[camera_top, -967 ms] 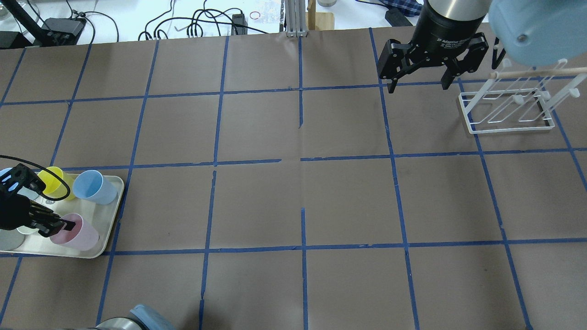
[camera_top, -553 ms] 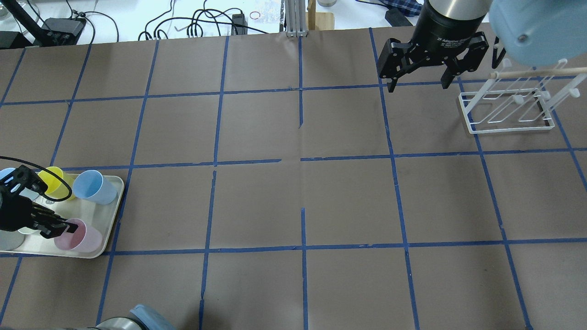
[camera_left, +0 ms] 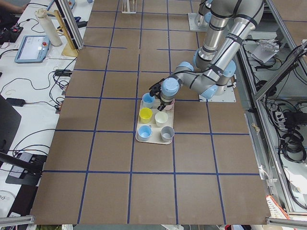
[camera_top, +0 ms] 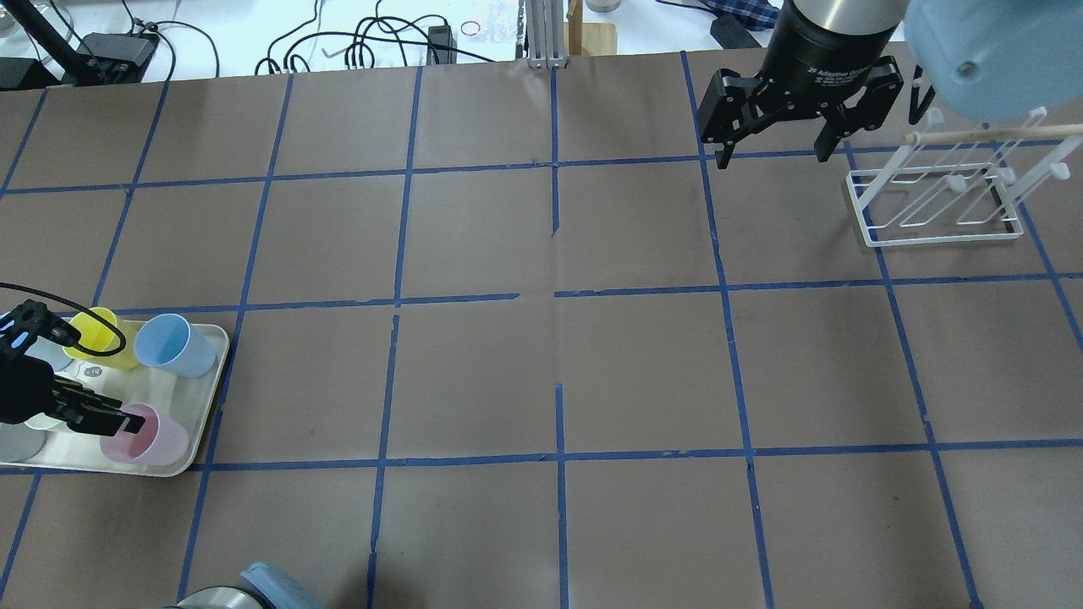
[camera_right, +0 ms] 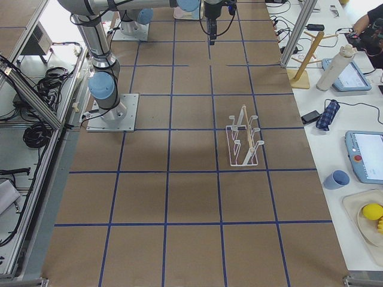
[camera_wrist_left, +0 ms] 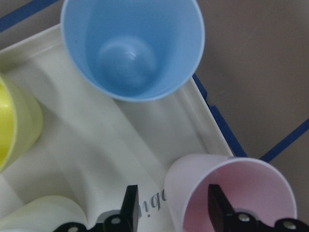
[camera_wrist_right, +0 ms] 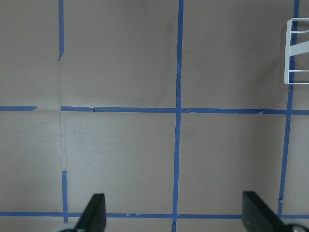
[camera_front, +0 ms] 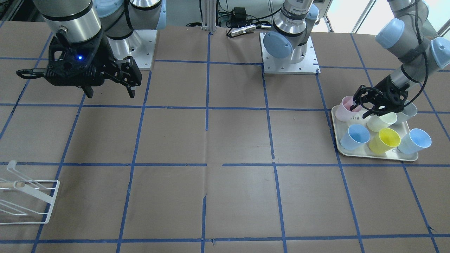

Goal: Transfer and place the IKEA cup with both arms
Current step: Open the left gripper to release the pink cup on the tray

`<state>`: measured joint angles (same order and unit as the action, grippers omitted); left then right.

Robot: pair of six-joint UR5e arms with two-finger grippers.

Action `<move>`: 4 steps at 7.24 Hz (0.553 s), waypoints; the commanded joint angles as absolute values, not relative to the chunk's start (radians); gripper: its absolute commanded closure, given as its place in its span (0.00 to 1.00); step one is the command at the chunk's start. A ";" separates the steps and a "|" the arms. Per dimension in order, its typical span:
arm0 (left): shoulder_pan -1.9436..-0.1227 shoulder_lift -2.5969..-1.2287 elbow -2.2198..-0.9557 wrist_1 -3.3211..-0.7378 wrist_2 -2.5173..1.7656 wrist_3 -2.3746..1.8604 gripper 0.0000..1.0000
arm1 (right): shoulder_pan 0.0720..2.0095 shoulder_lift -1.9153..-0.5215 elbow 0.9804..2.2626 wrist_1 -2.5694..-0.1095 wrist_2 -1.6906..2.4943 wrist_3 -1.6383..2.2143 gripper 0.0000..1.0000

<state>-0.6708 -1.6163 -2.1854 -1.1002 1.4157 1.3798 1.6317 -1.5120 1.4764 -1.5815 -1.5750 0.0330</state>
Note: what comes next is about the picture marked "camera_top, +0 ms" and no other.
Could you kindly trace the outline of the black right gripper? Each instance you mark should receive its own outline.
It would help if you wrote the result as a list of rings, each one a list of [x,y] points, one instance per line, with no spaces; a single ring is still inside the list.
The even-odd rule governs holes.
[[[902,20],[902,1],[785,1],[761,69],[716,72],[700,101],[699,139],[718,144],[717,168],[728,168],[742,139],[781,121],[825,120],[820,163],[856,131],[877,130],[904,89],[883,51]]]

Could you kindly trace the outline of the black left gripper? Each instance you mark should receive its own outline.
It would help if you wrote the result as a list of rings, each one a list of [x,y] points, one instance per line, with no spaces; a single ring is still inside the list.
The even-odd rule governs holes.
[[[70,346],[62,347],[81,349],[80,332],[71,326],[71,334]],[[58,377],[47,363],[26,354],[3,361],[1,373],[4,424],[23,424],[47,414],[64,422],[70,431],[88,435],[139,433],[146,424],[146,417],[120,409],[116,398]]]

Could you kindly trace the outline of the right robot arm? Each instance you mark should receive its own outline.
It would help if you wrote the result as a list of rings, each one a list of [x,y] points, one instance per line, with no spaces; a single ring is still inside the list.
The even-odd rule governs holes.
[[[727,168],[736,144],[782,121],[824,121],[815,158],[877,130],[904,89],[885,53],[896,30],[941,101],[979,124],[1080,98],[1079,1],[786,1],[761,69],[720,69],[696,109],[701,143]]]

